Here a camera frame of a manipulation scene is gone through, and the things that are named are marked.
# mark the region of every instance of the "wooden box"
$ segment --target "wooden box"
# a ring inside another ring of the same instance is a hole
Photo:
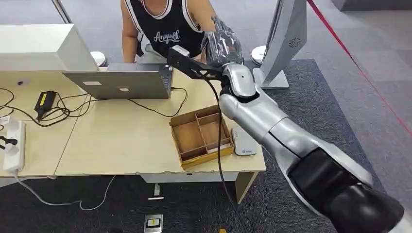
[[[219,108],[217,105],[175,116],[172,136],[183,169],[218,157]],[[233,141],[222,119],[221,156],[233,153]]]

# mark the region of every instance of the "red rope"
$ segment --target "red rope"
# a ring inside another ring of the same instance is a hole
[[[405,124],[405,122],[396,114],[395,110],[389,105],[389,103],[385,100],[385,98],[383,97],[383,95],[378,91],[378,89],[375,87],[375,85],[372,83],[372,81],[366,76],[366,74],[363,72],[363,70],[361,69],[361,67],[358,65],[358,63],[355,61],[355,59],[353,58],[353,56],[350,54],[349,50],[346,48],[345,44],[340,40],[340,38],[338,37],[338,35],[336,35],[335,31],[333,30],[333,28],[331,27],[331,25],[327,22],[327,20],[325,19],[325,17],[323,16],[323,14],[321,13],[321,11],[319,10],[319,8],[315,5],[315,3],[313,2],[313,0],[307,0],[309,5],[312,7],[312,9],[314,10],[314,12],[318,15],[319,19],[323,22],[323,24],[326,26],[326,28],[330,31],[330,33],[333,35],[333,37],[336,39],[336,41],[341,45],[341,47],[343,48],[343,50],[345,50],[345,52],[347,53],[347,55],[350,57],[350,59],[353,61],[353,63],[356,65],[356,67],[359,69],[360,73],[364,76],[364,78],[366,79],[366,81],[373,87],[373,89],[376,91],[376,93],[378,94],[378,96],[380,97],[380,99],[382,100],[382,102],[389,108],[389,110],[391,110],[391,112],[394,114],[394,116],[396,117],[396,119],[399,121],[399,123],[405,128],[405,130],[409,133],[409,135],[412,137],[412,132],[411,130],[408,128],[408,126]]]

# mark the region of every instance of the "man's arm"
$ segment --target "man's arm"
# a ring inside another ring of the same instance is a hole
[[[190,16],[194,20],[195,24],[200,25],[200,28],[204,32],[215,31],[215,24],[212,21],[211,17],[216,16],[216,12],[213,9],[212,4],[209,0],[187,0],[188,9]],[[195,57],[196,60],[203,63],[206,62],[206,53],[202,51],[199,56]]]
[[[121,15],[123,17],[123,31],[121,33],[121,45],[123,47],[123,59],[125,63],[135,62],[137,40],[137,29],[130,17],[124,0],[120,0]]]

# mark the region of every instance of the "black power cord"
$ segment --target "black power cord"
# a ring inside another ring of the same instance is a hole
[[[10,104],[10,103],[15,99],[14,93],[13,93],[12,91],[10,91],[9,89],[0,88],[0,90],[7,91],[7,92],[9,92],[9,93],[12,95],[12,97],[4,104],[4,106],[7,106],[8,104]],[[12,109],[8,114],[6,114],[6,115],[4,115],[4,116],[2,116],[2,117],[5,117],[5,116],[7,116],[7,115],[10,115],[10,114],[12,114],[13,112],[14,112],[14,109]],[[2,131],[2,130],[4,130],[4,126],[0,124],[0,131]]]
[[[159,114],[159,115],[161,115],[161,116],[164,116],[164,117],[174,117],[174,116],[176,116],[177,114],[179,114],[180,109],[182,109],[183,104],[184,104],[184,103],[186,102],[186,100],[188,99],[188,92],[187,92],[186,89],[180,88],[180,87],[172,87],[171,90],[172,90],[172,91],[174,91],[174,90],[183,90],[183,91],[185,91],[185,98],[184,98],[184,100],[182,101],[182,103],[180,104],[179,109],[178,109],[178,110],[176,111],[176,113],[174,113],[173,115],[166,115],[166,114],[160,113],[160,112],[156,111],[155,109],[148,108],[148,107],[146,107],[146,106],[144,106],[144,105],[141,105],[141,104],[137,103],[137,102],[134,101],[134,100],[128,100],[128,101],[130,101],[130,102],[132,102],[132,103],[136,104],[137,106],[140,106],[140,107],[142,107],[142,108],[144,108],[144,109],[147,109],[147,110],[149,110],[149,111],[155,112],[155,113],[157,113],[157,114]]]
[[[242,221],[242,218],[241,218],[241,216],[240,216],[240,214],[239,214],[239,212],[236,208],[235,202],[233,201],[232,197],[229,194],[229,190],[227,189],[226,182],[224,181],[224,177],[223,177],[222,162],[221,162],[221,156],[220,156],[220,147],[221,147],[221,143],[222,143],[222,141],[221,141],[221,136],[222,136],[222,111],[221,111],[220,106],[219,106],[219,95],[218,95],[215,87],[212,85],[210,80],[207,78],[208,72],[206,72],[205,74],[202,74],[200,72],[197,72],[197,73],[207,82],[207,84],[209,84],[210,88],[212,88],[212,91],[215,94],[215,98],[216,98],[216,101],[218,103],[218,107],[219,107],[219,131],[218,131],[218,166],[219,166],[219,174],[220,174],[220,178],[222,180],[222,185],[223,185],[224,191],[226,193],[226,196],[229,199],[230,203],[232,204],[233,210],[235,211],[236,216],[238,217],[238,220],[239,220],[244,232],[247,233],[248,230],[247,230],[245,224]]]
[[[88,101],[84,102],[82,105],[80,105],[80,106],[77,107],[76,109],[70,110],[69,108],[66,107],[66,105],[65,105],[65,103],[64,103],[63,100],[68,99],[68,98],[86,96],[86,95],[88,95],[88,94],[75,95],[75,96],[67,96],[67,97],[63,97],[63,98],[62,98],[62,97],[60,96],[60,94],[59,94],[58,92],[56,92],[56,95],[59,97],[59,100],[58,100],[58,102],[57,102],[57,107],[53,107],[53,108],[51,109],[52,111],[49,112],[49,113],[47,113],[46,115],[44,115],[41,119],[35,119],[35,118],[32,117],[30,114],[28,114],[27,112],[25,112],[25,111],[23,111],[23,110],[21,110],[21,109],[19,109],[19,108],[8,106],[8,104],[9,104],[11,101],[14,100],[15,95],[14,95],[13,92],[11,92],[11,91],[8,90],[8,89],[0,88],[0,90],[8,91],[8,92],[10,92],[10,94],[12,95],[12,98],[11,98],[7,103],[5,103],[4,105],[0,105],[0,110],[3,109],[3,108],[10,108],[10,109],[12,109],[11,113],[12,113],[14,110],[17,110],[17,111],[19,111],[19,112],[22,112],[22,113],[24,113],[26,116],[28,116],[28,117],[30,118],[30,120],[32,120],[35,124],[37,124],[37,125],[40,126],[40,127],[49,127],[49,126],[55,125],[55,124],[60,123],[60,122],[62,122],[63,120],[69,118],[69,117],[70,117],[70,118],[79,118],[79,117],[82,117],[82,116],[84,116],[84,115],[89,111],[89,109],[90,109],[90,103],[91,103],[91,102],[108,100],[108,99],[96,99],[96,100],[92,100],[92,99],[91,99],[92,96],[90,96],[90,98],[89,98]],[[129,100],[129,101],[131,101],[131,102],[133,102],[134,104],[136,104],[136,105],[138,105],[138,106],[140,106],[140,107],[142,107],[142,108],[145,108],[145,109],[147,109],[147,110],[149,110],[149,111],[156,112],[157,114],[162,115],[162,116],[164,116],[164,117],[173,117],[173,116],[176,116],[177,114],[179,114],[180,110],[181,110],[182,107],[183,107],[183,104],[184,104],[184,103],[186,102],[186,100],[188,99],[188,92],[187,92],[186,89],[180,88],[180,87],[172,87],[171,90],[172,90],[172,91],[173,91],[173,90],[183,90],[183,91],[185,92],[185,98],[183,99],[182,103],[180,104],[179,109],[177,110],[177,112],[176,112],[175,114],[173,114],[173,115],[166,115],[166,114],[160,113],[160,112],[158,112],[158,111],[156,111],[156,110],[154,110],[154,109],[150,109],[150,108],[148,108],[148,107],[146,107],[146,106],[144,106],[144,105],[141,105],[141,104],[135,102],[134,100]],[[79,114],[79,115],[77,115],[77,116],[76,116],[76,115],[71,115],[71,113],[78,111],[79,109],[81,109],[81,108],[82,108],[84,105],[86,105],[86,104],[87,104],[87,109],[86,109],[83,113],[81,113],[81,114]],[[56,116],[56,117],[47,119],[48,117],[52,116],[52,115],[55,114],[56,112],[61,112],[61,114],[60,114],[59,116]],[[57,121],[55,121],[55,122],[53,122],[53,123],[50,123],[50,124],[46,124],[46,125],[41,124],[42,121],[52,121],[52,120],[56,120],[56,119],[59,119],[59,120],[57,120]]]

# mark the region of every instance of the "wooden desk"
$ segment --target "wooden desk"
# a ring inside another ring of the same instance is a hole
[[[218,82],[213,83],[220,90]],[[175,70],[173,86],[185,88],[188,100],[182,113],[216,104],[206,82],[191,80]],[[184,91],[172,92],[170,100],[137,100],[140,104],[173,114],[184,98]],[[57,176],[141,174],[147,182],[217,181],[217,160],[183,170],[173,142],[170,119],[127,100],[93,103],[92,110],[79,118],[56,170]],[[226,119],[228,127],[234,124]],[[240,202],[257,173],[265,171],[261,147],[255,156],[222,157],[225,177],[235,175]]]
[[[34,106],[43,91],[53,90],[59,92],[62,97],[80,94],[78,87],[60,71],[0,72],[0,87],[11,90],[16,96],[10,106],[20,108],[33,117],[37,117]],[[10,98],[10,93],[0,90],[0,104],[5,104]],[[84,101],[85,97],[77,97],[66,99],[65,104],[69,109],[75,109]],[[0,116],[9,112],[10,109],[4,108],[0,110]],[[14,111],[11,116],[19,120],[29,119],[19,111]],[[76,120],[76,118],[69,118],[47,128],[40,127],[30,120],[26,121],[25,165],[18,175],[26,177],[54,175]],[[0,151],[1,167],[3,159],[3,151]],[[10,174],[0,169],[0,177],[10,177]]]

